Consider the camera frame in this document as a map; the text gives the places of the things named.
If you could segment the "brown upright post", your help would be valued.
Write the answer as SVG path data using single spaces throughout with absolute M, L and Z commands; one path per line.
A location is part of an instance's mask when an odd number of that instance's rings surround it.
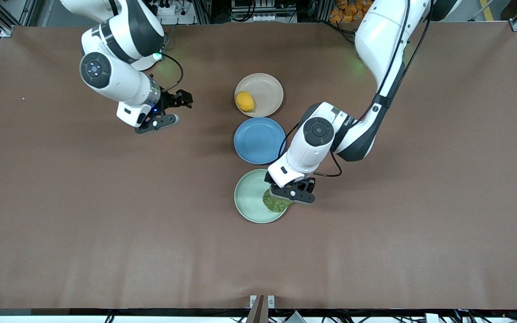
M 256 296 L 246 317 L 245 323 L 269 323 L 268 296 Z

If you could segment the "white power strip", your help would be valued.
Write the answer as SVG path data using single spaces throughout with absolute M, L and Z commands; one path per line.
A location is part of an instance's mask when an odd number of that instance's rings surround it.
M 162 25 L 198 24 L 192 0 L 152 0 L 156 18 Z

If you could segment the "yellow lemon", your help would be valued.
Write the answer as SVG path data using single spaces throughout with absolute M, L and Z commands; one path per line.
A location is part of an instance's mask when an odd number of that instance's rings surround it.
M 240 91 L 235 96 L 235 103 L 242 112 L 251 113 L 256 104 L 252 95 L 246 91 Z

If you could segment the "beige round plate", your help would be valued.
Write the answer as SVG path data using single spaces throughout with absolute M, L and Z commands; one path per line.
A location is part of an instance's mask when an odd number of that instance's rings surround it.
M 235 95 L 240 91 L 246 91 L 254 98 L 256 104 L 254 111 L 251 113 L 241 111 L 253 118 L 267 117 L 277 112 L 285 96 L 279 80 L 265 73 L 255 73 L 244 77 L 236 86 Z

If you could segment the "pile of orange items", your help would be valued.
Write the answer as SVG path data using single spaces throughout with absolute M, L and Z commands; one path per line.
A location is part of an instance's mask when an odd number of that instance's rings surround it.
M 334 0 L 328 20 L 331 24 L 360 21 L 374 0 Z

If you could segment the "blue round plate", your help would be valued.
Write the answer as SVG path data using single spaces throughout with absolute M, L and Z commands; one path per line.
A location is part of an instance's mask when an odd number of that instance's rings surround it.
M 235 131 L 233 143 L 236 153 L 251 164 L 270 164 L 279 159 L 285 131 L 273 119 L 251 118 L 244 121 Z

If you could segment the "aluminium frame beam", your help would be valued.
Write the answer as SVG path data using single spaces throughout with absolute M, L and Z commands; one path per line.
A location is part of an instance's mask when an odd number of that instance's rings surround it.
M 0 36 L 10 37 L 14 26 L 29 26 L 41 0 L 0 0 Z

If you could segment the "small metal table bracket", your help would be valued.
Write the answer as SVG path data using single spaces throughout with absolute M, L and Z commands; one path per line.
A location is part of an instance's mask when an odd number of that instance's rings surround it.
M 257 296 L 257 295 L 250 296 L 250 304 L 248 306 L 249 309 L 254 305 L 255 301 L 258 298 L 259 298 L 259 296 Z M 267 306 L 269 309 L 274 309 L 276 307 L 275 296 L 273 296 L 273 295 L 264 296 L 264 301 L 267 302 Z

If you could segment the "green lettuce leaf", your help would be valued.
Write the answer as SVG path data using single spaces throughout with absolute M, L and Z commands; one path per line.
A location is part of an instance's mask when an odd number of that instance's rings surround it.
M 269 189 L 263 194 L 262 201 L 267 209 L 273 213 L 283 213 L 283 211 L 286 211 L 286 209 L 293 204 L 293 201 L 272 196 Z

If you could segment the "pale green round plate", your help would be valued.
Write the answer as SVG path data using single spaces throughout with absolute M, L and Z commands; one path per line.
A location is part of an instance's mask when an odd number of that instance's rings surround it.
M 270 184 L 264 181 L 266 174 L 266 169 L 250 171 L 240 178 L 234 190 L 236 209 L 253 223 L 271 223 L 286 212 L 273 213 L 263 204 L 263 194 L 270 189 Z

